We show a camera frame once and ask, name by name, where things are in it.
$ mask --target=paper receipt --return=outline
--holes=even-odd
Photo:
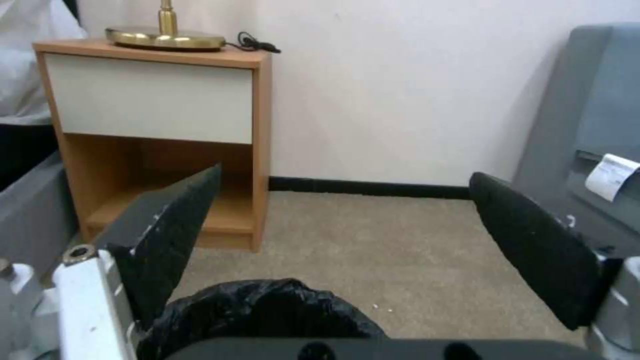
[[[625,181],[640,168],[640,163],[606,154],[593,169],[584,185],[587,189],[613,202]]]

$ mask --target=lamp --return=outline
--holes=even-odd
[[[169,51],[219,51],[225,38],[197,31],[179,31],[178,20],[171,0],[161,0],[158,11],[159,27],[107,28],[107,39],[115,45]]]

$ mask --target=lamp stem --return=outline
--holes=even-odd
[[[158,11],[158,23],[160,34],[176,36],[178,35],[178,20],[173,11],[171,0],[160,0],[160,11]]]

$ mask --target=black cable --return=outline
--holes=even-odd
[[[281,51],[277,47],[275,47],[275,45],[269,42],[259,42],[258,39],[256,39],[255,37],[253,37],[253,35],[247,33],[246,31],[241,31],[238,34],[237,44],[234,44],[232,42],[225,42],[225,45],[231,45],[242,51],[265,50],[269,51],[270,53],[281,53]]]

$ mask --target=white wall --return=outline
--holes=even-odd
[[[136,3],[124,22],[155,23],[159,1],[121,1]],[[97,18],[108,3],[79,2]],[[569,31],[640,20],[637,0],[174,2],[183,28],[284,50],[273,175],[418,184],[509,179]]]

